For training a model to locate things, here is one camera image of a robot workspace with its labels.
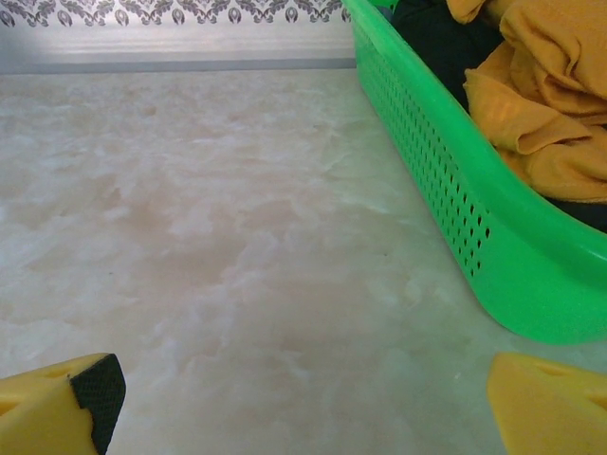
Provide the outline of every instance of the countertop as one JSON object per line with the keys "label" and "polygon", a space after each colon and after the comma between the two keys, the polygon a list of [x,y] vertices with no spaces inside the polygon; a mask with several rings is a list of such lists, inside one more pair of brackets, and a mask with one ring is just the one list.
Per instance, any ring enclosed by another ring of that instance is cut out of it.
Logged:
{"label": "countertop", "polygon": [[118,355],[109,453],[504,453],[471,294],[354,70],[0,77],[0,376]]}

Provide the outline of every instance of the orange fabric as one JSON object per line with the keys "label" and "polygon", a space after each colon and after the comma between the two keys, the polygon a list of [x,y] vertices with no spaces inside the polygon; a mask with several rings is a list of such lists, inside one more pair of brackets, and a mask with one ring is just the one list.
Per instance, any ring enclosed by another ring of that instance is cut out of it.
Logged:
{"label": "orange fabric", "polygon": [[537,192],[607,202],[607,1],[448,0],[461,23],[501,17],[506,41],[466,72],[472,119]]}

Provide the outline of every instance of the white baseboard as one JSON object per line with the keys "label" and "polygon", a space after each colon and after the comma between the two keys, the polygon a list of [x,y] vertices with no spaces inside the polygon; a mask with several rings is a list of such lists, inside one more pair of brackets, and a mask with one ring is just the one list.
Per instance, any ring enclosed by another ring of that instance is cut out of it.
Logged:
{"label": "white baseboard", "polygon": [[0,27],[0,73],[74,68],[192,69],[347,66],[350,24],[215,24],[171,27]]}

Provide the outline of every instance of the wallpaper border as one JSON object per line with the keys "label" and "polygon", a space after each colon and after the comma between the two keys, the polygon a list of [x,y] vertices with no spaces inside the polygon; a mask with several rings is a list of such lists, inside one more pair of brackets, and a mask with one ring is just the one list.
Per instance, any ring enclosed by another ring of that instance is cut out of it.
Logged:
{"label": "wallpaper border", "polygon": [[0,27],[349,22],[341,0],[0,0]]}

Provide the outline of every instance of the green plastic basket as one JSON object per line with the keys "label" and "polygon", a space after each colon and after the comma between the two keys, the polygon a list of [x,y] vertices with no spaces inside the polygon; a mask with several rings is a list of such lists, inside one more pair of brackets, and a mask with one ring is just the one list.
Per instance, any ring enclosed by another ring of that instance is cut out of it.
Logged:
{"label": "green plastic basket", "polygon": [[521,182],[375,6],[343,0],[361,85],[476,297],[512,332],[607,338],[607,236]]}

